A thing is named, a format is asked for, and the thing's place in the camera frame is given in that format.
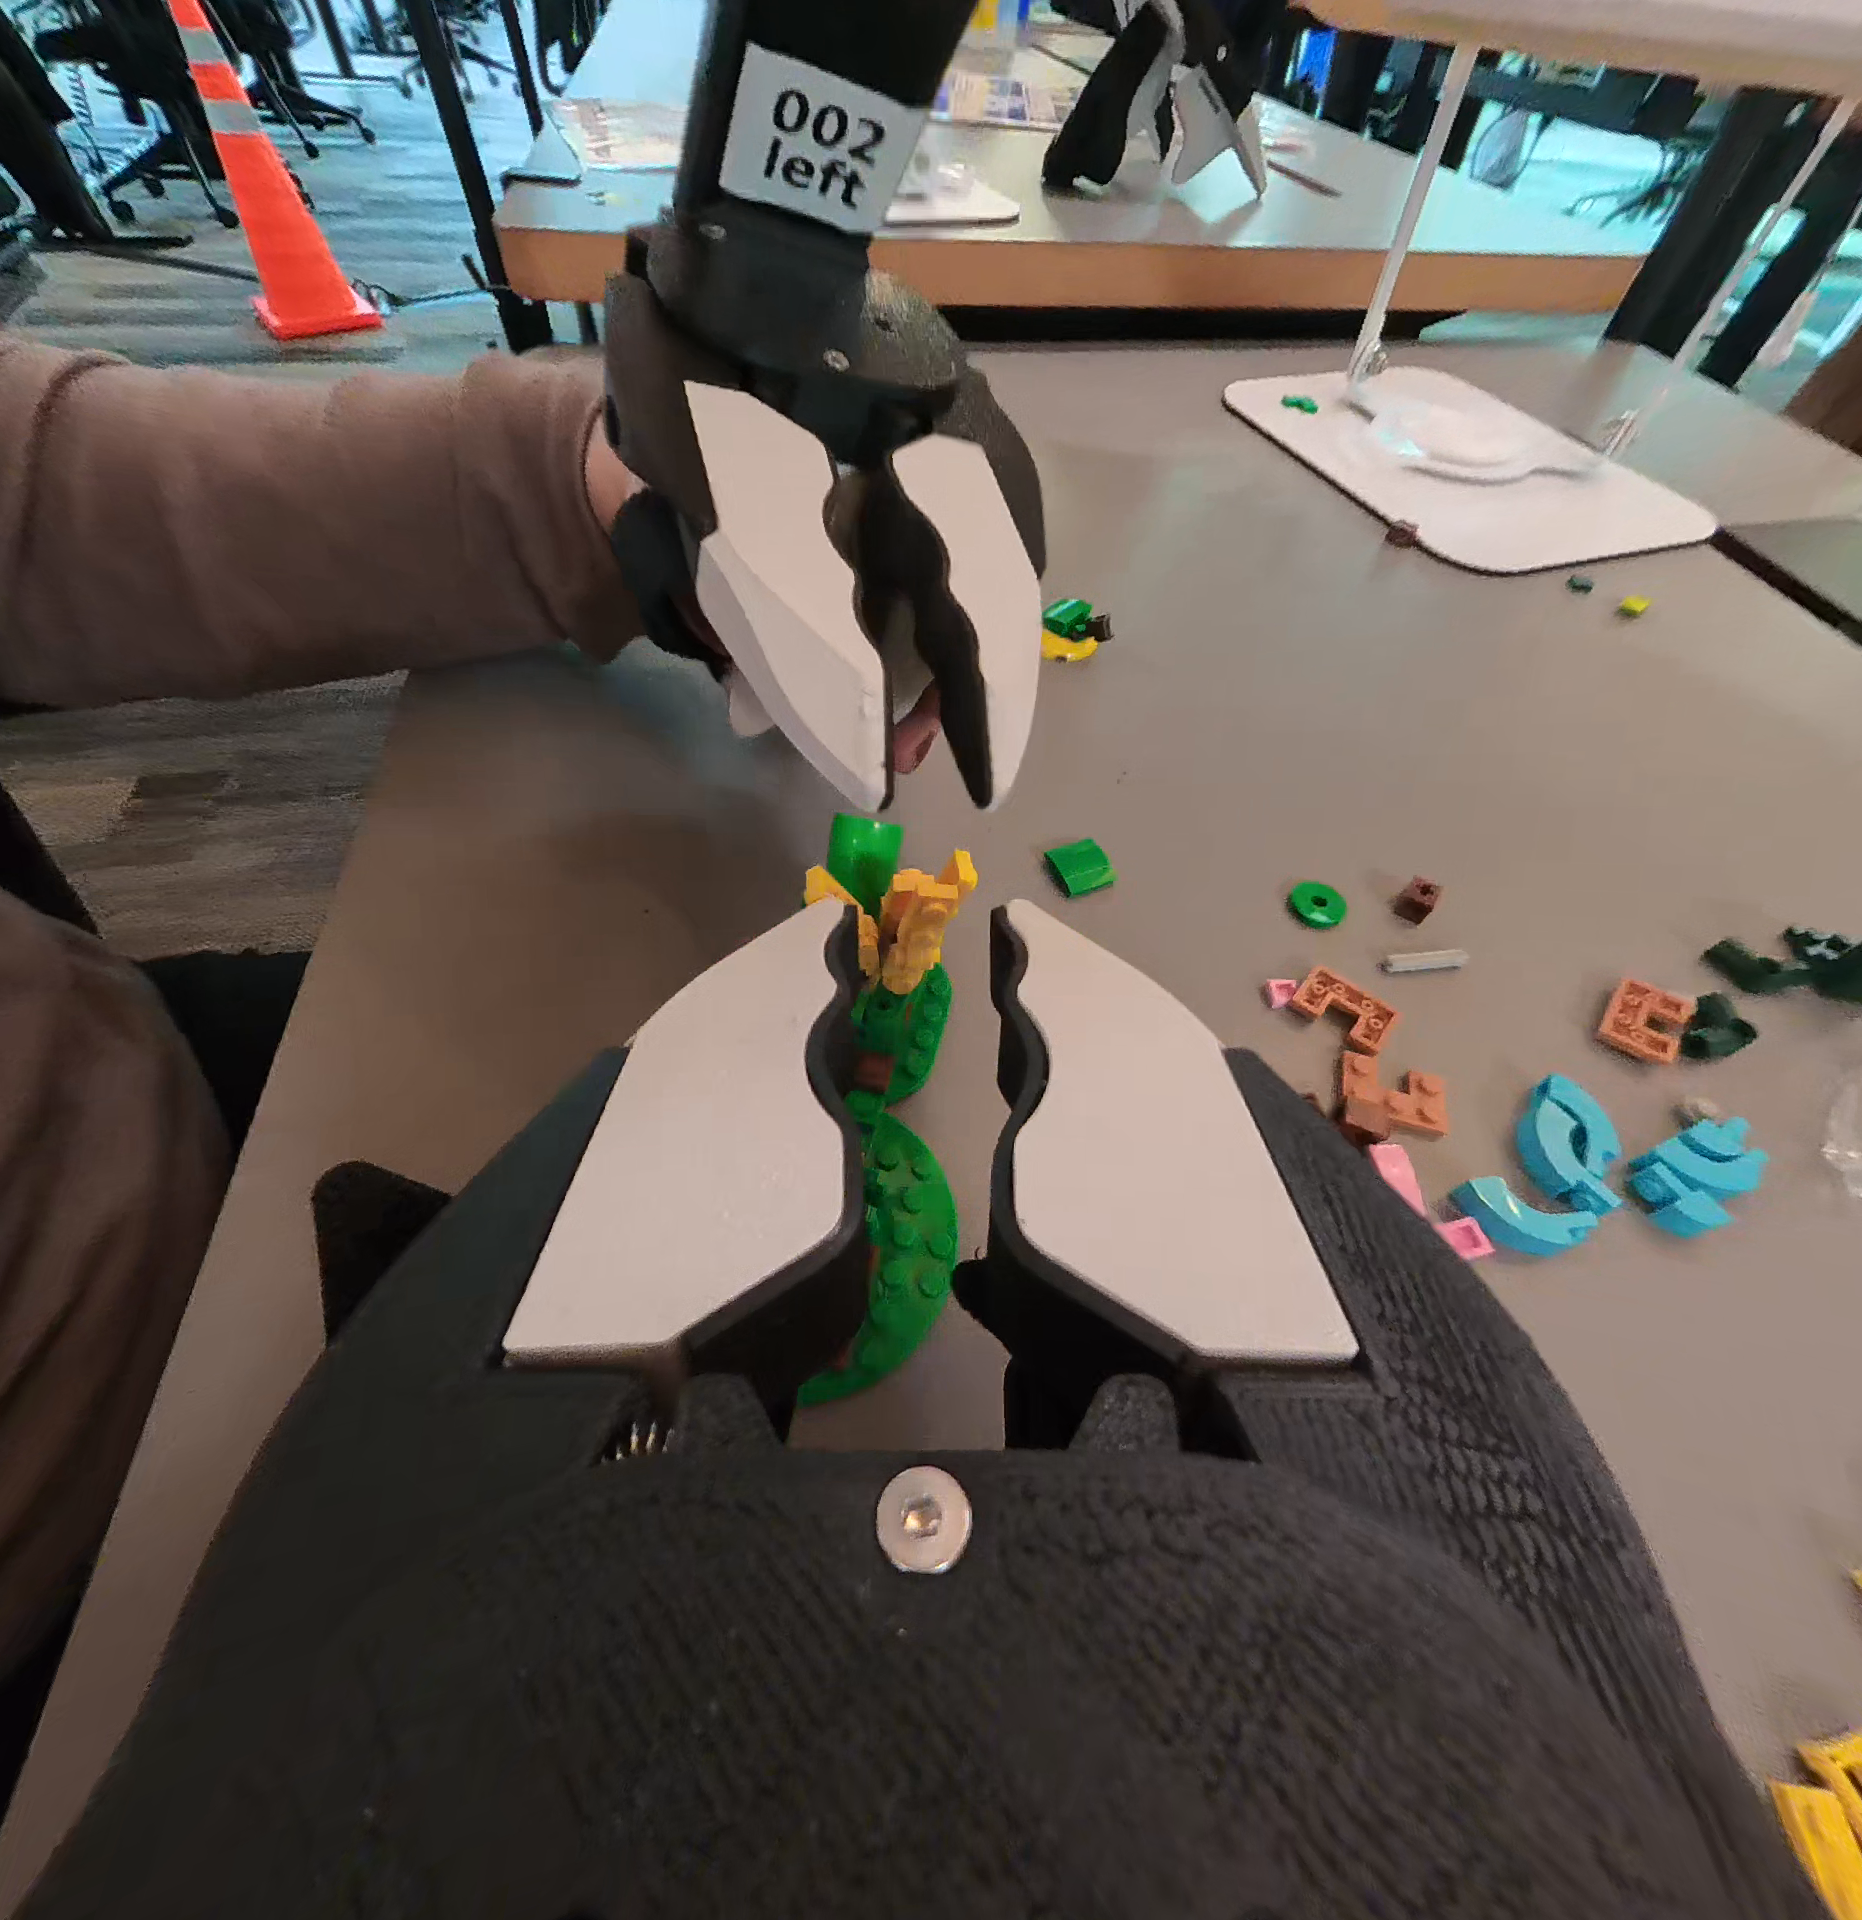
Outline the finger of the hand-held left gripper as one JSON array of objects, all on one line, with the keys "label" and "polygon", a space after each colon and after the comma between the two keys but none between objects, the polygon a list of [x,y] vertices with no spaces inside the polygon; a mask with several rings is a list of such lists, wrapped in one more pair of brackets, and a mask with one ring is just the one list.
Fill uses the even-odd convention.
[{"label": "finger of the hand-held left gripper", "polygon": [[843,798],[880,809],[888,688],[825,523],[833,459],[746,392],[688,380],[682,394],[715,515],[694,569],[702,616],[774,728]]},{"label": "finger of the hand-held left gripper", "polygon": [[853,609],[884,678],[877,741],[928,693],[980,809],[1011,797],[1039,693],[1039,564],[980,444],[888,454],[850,523]]}]

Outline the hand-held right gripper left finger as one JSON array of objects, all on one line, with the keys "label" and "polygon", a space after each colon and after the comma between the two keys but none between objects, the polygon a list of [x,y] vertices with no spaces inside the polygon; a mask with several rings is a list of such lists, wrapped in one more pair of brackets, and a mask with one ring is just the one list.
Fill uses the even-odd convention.
[{"label": "hand-held right gripper left finger", "polygon": [[513,1367],[807,1377],[866,1309],[863,1148],[837,1087],[856,917],[822,899],[630,1037],[501,1336]]}]

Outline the green brick plant model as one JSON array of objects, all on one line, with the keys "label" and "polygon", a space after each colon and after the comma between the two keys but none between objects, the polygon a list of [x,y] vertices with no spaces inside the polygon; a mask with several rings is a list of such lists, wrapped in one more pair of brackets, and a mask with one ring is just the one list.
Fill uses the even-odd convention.
[{"label": "green brick plant model", "polygon": [[[877,845],[899,867],[901,828],[839,811],[822,864]],[[899,1116],[931,1079],[951,1019],[943,959],[909,996],[864,982],[848,1011],[853,1040],[846,1111],[858,1127],[869,1236],[869,1306],[846,1350],[807,1381],[797,1404],[843,1403],[892,1375],[924,1343],[951,1296],[959,1216],[932,1149]]]}]

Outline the yellow brick flower assembly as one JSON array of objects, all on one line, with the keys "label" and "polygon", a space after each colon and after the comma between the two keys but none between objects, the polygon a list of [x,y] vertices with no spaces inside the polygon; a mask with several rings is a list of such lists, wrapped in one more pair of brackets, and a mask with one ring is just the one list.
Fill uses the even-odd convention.
[{"label": "yellow brick flower assembly", "polygon": [[866,983],[913,993],[942,962],[951,917],[976,886],[968,852],[957,849],[940,873],[899,867],[877,845],[839,852],[804,876],[804,904],[833,899],[858,906],[856,956]]}]

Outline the grey desk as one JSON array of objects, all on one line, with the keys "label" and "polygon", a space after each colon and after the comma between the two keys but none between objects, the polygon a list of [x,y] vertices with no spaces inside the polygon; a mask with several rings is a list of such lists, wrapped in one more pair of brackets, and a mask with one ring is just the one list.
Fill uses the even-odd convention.
[{"label": "grey desk", "polygon": [[[1862,1201],[1822,1159],[1862,1013],[1754,1003],[1731,1059],[1638,1066],[1591,1040],[1631,976],[1709,991],[1697,954],[1785,925],[1862,937],[1862,647],[1709,549],[1492,579],[1392,549],[1229,419],[1242,376],[1327,351],[989,353],[1043,471],[1054,591],[1117,643],[1039,672],[1011,802],[976,813],[940,752],[898,792],[907,853],[984,876],[948,967],[943,1059],[913,1108],[984,1226],[989,909],[1033,897],[1293,1085],[1332,1029],[1261,983],[1399,946],[1471,954],[1386,987],[1386,1059],[1446,1079],[1428,1196],[1507,1152],[1520,1095],[1587,1085],[1630,1155],[1687,1095],[1752,1122],[1764,1183],[1693,1240],[1611,1214],[1576,1252],[1481,1271],[1575,1398],[1630,1499],[1742,1763],[1862,1722]],[[1624,595],[1652,602],[1617,616]],[[309,1189],[344,1159],[459,1187],[587,1056],[774,925],[835,798],[742,743],[707,677],[649,647],[593,670],[422,677],[388,724],[155,1425],[0,1835],[0,1915],[76,1817],[204,1548],[315,1356]],[[1064,897],[1041,852],[1091,836],[1117,882]],[[1444,897],[1423,925],[1391,899]],[[1348,917],[1287,912],[1305,877]]]}]

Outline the person's left hand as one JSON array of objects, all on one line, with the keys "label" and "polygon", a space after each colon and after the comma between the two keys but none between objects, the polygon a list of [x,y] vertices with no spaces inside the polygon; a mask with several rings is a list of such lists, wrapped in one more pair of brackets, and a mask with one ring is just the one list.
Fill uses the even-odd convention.
[{"label": "person's left hand", "polygon": [[[641,591],[636,575],[617,549],[612,532],[619,513],[634,500],[642,485],[623,464],[614,447],[614,406],[600,396],[600,422],[587,433],[583,450],[583,490],[587,510],[594,515],[606,540],[614,549],[617,571],[625,595],[636,609],[636,634],[652,641],[664,652],[689,659],[707,672],[725,693],[732,729],[740,736],[759,736],[772,728],[769,715],[763,710],[756,693],[745,683],[730,659],[730,652],[694,596],[691,589],[677,589],[658,596],[657,591]],[[888,743],[892,749],[896,771],[910,774],[922,764],[942,732],[942,696],[932,683],[924,683],[901,716],[891,719]]]}]

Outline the white folding stand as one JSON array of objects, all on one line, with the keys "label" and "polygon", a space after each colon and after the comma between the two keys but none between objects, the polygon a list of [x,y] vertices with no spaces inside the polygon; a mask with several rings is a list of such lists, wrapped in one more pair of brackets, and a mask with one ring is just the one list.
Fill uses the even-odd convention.
[{"label": "white folding stand", "polygon": [[907,161],[881,229],[1007,228],[1018,216],[1016,199],[992,188],[959,155],[924,137]]}]

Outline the tan angled brick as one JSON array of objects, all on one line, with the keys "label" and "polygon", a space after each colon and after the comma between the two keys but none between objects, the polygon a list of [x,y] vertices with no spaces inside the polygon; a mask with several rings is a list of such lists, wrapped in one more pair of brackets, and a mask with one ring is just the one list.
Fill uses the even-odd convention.
[{"label": "tan angled brick", "polygon": [[1337,1017],[1346,1023],[1350,1052],[1377,1056],[1395,1023],[1397,1008],[1353,979],[1324,967],[1311,969],[1288,993],[1287,1013],[1305,1021]]},{"label": "tan angled brick", "polygon": [[1388,1083],[1377,1056],[1344,1048],[1337,1059],[1337,1123],[1359,1144],[1382,1144],[1397,1135],[1446,1138],[1446,1081],[1435,1073],[1405,1071]]}]

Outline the small teal arch brick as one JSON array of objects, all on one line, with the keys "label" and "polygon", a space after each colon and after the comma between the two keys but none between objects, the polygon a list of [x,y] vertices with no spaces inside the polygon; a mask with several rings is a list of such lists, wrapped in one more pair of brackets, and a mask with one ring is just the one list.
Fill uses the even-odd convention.
[{"label": "small teal arch brick", "polygon": [[1598,1226],[1598,1214],[1582,1208],[1543,1209],[1531,1205],[1501,1174],[1481,1174],[1451,1187],[1449,1202],[1462,1218],[1473,1221],[1492,1244],[1525,1258],[1551,1258],[1578,1247]]}]

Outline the large teal arch brick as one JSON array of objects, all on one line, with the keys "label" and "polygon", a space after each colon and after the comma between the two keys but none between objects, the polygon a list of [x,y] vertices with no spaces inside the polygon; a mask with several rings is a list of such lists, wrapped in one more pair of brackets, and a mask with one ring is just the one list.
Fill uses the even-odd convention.
[{"label": "large teal arch brick", "polygon": [[1518,1164],[1529,1181],[1565,1205],[1607,1214],[1620,1208],[1610,1168],[1620,1136],[1610,1113],[1564,1073],[1550,1073],[1525,1096],[1515,1127]]}]

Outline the person's brown sweater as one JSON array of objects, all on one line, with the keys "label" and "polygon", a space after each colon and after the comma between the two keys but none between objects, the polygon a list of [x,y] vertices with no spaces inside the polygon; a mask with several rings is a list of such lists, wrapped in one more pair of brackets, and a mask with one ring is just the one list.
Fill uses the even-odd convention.
[{"label": "person's brown sweater", "polygon": [[148,977],[0,889],[0,1684],[104,1538],[229,1168]]}]

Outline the black office chair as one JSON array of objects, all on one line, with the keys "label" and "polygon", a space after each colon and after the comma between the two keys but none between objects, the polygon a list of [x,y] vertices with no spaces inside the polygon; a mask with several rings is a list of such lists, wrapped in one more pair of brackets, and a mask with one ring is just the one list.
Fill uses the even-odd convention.
[{"label": "black office chair", "polygon": [[104,211],[131,228],[136,207],[127,189],[136,186],[148,199],[164,199],[177,182],[199,189],[219,228],[239,231],[241,215],[227,196],[222,161],[167,4],[56,2],[50,11],[52,23],[33,33],[37,60],[100,80],[127,124],[149,133],[127,159],[87,178]]}]

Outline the dark green brick piece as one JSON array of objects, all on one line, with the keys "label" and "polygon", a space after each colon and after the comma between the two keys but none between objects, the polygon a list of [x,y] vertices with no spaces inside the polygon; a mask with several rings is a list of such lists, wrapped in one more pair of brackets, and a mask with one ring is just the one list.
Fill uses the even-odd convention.
[{"label": "dark green brick piece", "polygon": [[1798,989],[1862,1008],[1862,940],[1810,926],[1781,929],[1781,956],[1758,954],[1739,940],[1715,940],[1701,964],[1747,996]]}]

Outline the wooden booklet board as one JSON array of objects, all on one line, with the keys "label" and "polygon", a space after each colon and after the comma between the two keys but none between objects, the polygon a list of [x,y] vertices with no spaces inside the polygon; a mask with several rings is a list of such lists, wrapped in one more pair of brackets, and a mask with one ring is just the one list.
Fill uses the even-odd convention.
[{"label": "wooden booklet board", "polygon": [[1332,28],[1862,99],[1862,2],[1307,2]]}]

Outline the tan frame brick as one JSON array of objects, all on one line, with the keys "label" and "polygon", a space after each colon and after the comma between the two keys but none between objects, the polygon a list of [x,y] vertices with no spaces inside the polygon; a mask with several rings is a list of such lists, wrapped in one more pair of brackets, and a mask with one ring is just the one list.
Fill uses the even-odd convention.
[{"label": "tan frame brick", "polygon": [[1684,1051],[1684,1032],[1695,1001],[1660,987],[1623,977],[1613,987],[1597,1025],[1595,1040],[1638,1063],[1669,1066]]}]

